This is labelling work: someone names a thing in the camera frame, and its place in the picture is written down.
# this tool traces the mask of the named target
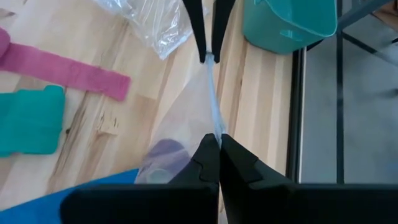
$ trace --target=blue fabric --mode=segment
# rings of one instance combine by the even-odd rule
[[[58,210],[62,200],[73,190],[80,187],[87,187],[96,184],[133,184],[138,173],[138,169],[126,171],[120,174],[93,180],[89,183],[72,187],[61,192],[50,194],[36,200],[23,203],[0,212],[0,223],[13,224],[58,224],[61,223]]]

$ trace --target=pink fabric strip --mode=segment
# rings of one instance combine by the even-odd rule
[[[0,70],[80,90],[104,93],[119,101],[125,99],[131,81],[129,77],[116,72],[13,43],[9,44],[3,56],[0,55]]]

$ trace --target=clear plastic bag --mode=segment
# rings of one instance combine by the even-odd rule
[[[214,133],[221,146],[225,126],[213,84],[213,63],[209,54],[206,65],[187,83],[160,122],[136,183],[169,182],[188,164],[205,134]]]
[[[109,12],[129,19],[137,36],[154,48],[162,60],[192,33],[189,16],[181,0],[94,1]]]

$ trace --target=wooden table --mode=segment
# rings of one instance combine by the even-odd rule
[[[152,133],[201,66],[195,39],[162,61],[143,46],[127,20],[90,0],[0,0],[0,8],[0,26],[13,42],[100,65],[133,80],[124,102],[65,89],[64,125],[56,153],[0,159],[0,210],[139,167]],[[242,9],[243,1],[237,1],[221,63],[215,67],[221,112],[230,135],[284,173],[292,57],[248,44],[241,33]],[[3,93],[45,85],[0,72]]]

